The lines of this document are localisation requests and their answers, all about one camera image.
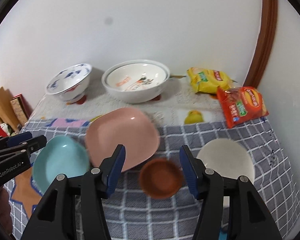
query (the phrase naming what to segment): yellow snack bag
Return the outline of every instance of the yellow snack bag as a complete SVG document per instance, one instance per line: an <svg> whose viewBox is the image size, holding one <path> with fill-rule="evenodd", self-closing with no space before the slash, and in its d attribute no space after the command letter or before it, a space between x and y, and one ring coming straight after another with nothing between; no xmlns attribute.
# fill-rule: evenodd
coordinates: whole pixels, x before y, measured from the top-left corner
<svg viewBox="0 0 300 240"><path fill-rule="evenodd" d="M232 86L232 80L222 71L192 67L187 73L195 93L216 94L218 87L228 90Z"/></svg>

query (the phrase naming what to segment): white bowl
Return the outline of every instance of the white bowl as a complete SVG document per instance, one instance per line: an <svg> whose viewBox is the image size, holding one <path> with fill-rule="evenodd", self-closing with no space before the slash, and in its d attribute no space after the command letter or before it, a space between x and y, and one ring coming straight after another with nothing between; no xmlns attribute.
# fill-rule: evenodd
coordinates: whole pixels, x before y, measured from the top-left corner
<svg viewBox="0 0 300 240"><path fill-rule="evenodd" d="M237 179L244 175L254 183L254 165L249 153L239 143L220 138L208 142L197 156L206 168L213 169L223 177ZM223 206L229 207L229 197L223 198Z"/></svg>
<svg viewBox="0 0 300 240"><path fill-rule="evenodd" d="M131 104L149 101L164 90L170 70L153 60L130 60L109 68L102 75L106 91Z"/></svg>
<svg viewBox="0 0 300 240"><path fill-rule="evenodd" d="M91 70L89 64L78 64L64 69L51 79L46 93L68 103L77 102L84 96L89 85Z"/></svg>

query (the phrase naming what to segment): brown bowl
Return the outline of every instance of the brown bowl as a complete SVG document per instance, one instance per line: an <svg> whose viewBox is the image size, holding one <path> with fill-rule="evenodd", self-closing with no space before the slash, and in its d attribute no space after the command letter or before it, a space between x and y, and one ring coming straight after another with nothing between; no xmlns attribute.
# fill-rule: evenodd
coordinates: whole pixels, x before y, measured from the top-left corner
<svg viewBox="0 0 300 240"><path fill-rule="evenodd" d="M142 190L156 199L173 196L181 188L182 181L183 175L179 168L165 158L146 163L139 176Z"/></svg>

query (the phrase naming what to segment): brown door trim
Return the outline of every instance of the brown door trim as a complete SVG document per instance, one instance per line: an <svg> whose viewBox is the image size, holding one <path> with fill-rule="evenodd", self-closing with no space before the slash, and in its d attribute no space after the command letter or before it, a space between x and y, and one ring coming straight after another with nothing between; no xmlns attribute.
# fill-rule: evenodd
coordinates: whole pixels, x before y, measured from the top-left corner
<svg viewBox="0 0 300 240"><path fill-rule="evenodd" d="M277 27L278 0L262 0L261 27L244 86L257 88L266 69Z"/></svg>

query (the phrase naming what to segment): blue checkered tablecloth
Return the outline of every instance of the blue checkered tablecloth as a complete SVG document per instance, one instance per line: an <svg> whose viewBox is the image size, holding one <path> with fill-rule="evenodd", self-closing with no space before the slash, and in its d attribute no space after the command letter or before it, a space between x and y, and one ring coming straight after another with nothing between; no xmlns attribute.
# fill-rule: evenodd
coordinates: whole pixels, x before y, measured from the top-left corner
<svg viewBox="0 0 300 240"><path fill-rule="evenodd" d="M51 120L30 121L24 131L33 136L44 134L48 140L67 135L84 145L87 127L47 127ZM224 122L198 123L158 128L160 146L152 158L165 157L179 163L179 147L187 144L194 156L209 141L229 138L247 149L255 167L254 186L270 210L283 239L293 228L300 214L300 193L294 182L290 161L266 118L255 119L232 129ZM33 162L39 152L31 157ZM155 200L146 196L138 184L138 174L144 163L124 172L115 193L103 201L105 216L113 240L132 239L191 239L199 216L201 202L189 193L187 185L171 198ZM14 180L5 187L11 194ZM28 222L21 204L12 206L13 234L17 239ZM228 209L224 210L222 227L227 226ZM80 197L76 198L78 239L84 239L81 223Z"/></svg>

